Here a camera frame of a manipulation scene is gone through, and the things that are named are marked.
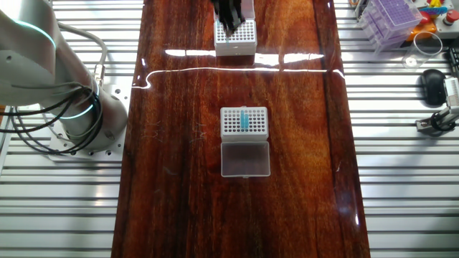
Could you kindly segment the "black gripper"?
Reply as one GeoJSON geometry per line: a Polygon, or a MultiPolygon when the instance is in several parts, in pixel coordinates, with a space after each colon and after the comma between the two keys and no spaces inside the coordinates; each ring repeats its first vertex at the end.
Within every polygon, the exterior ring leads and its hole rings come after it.
{"type": "Polygon", "coordinates": [[[219,16],[226,37],[230,37],[244,22],[242,0],[211,0],[214,13],[219,16]]]}

